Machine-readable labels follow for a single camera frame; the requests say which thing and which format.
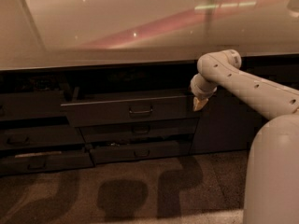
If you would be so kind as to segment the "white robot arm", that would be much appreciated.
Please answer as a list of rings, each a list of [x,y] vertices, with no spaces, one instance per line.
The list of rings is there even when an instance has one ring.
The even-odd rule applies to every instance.
[[[193,109],[221,86],[268,119],[249,152],[243,224],[299,224],[299,90],[243,72],[241,64],[234,49],[201,56]]]

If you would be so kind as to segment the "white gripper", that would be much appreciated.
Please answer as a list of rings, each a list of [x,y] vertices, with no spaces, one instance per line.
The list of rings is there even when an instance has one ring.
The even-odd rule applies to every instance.
[[[193,98],[193,111],[196,112],[207,104],[208,99],[217,90],[217,85],[207,81],[201,74],[197,74],[192,78],[190,88],[195,96]]]

